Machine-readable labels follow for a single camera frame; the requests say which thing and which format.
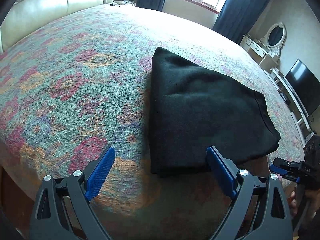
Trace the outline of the white vanity with oval mirror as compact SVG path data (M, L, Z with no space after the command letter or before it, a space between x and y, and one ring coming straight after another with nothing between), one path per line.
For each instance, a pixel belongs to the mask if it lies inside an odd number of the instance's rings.
M286 41L287 31L283 22L273 24L260 39L243 35L240 47L267 72L279 67L281 49Z

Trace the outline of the cream tufted headboard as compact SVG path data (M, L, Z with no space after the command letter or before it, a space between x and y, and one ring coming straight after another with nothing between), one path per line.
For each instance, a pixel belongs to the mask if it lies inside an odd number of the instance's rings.
M42 26L114 0L16 0L1 23L1 53Z

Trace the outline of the floral bedspread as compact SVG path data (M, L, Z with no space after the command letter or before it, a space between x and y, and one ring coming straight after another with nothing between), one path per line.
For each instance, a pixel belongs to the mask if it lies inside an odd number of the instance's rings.
M164 180L147 145L151 59L157 47L264 94L279 148L250 162L266 173L275 157L303 147L273 83L236 43L163 12L100 5L55 20L1 55L1 165L30 198L42 178L69 175L106 146L116 160L93 207L110 235L202 239L228 206L210 174Z

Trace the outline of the dark blue right curtain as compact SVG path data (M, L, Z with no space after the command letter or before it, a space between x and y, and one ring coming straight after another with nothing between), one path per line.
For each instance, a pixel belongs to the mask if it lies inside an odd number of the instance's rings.
M213 26L213 31L240 44L270 0L226 0Z

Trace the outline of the white tv stand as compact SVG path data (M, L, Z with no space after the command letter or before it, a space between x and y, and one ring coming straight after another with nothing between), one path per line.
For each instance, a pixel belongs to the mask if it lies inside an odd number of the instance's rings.
M283 100L286 102L302 144L305 145L310 137L313 136L313 130L308 120L307 112L305 111L300 98L290 85L289 81L287 81L285 76L281 74L277 68L271 68L269 72L264 70L264 73L272 82Z

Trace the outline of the black pants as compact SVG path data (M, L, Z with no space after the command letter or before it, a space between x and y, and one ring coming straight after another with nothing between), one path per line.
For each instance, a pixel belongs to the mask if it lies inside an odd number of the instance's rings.
M236 164L278 149L265 96L164 48L152 57L149 147L160 176L207 172L214 146Z

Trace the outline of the black television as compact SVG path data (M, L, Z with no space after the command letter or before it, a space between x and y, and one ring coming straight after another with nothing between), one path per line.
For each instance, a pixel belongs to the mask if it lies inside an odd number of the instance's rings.
M319 80L300 59L297 59L285 75L285 79L298 96L306 116L309 117L319 107Z

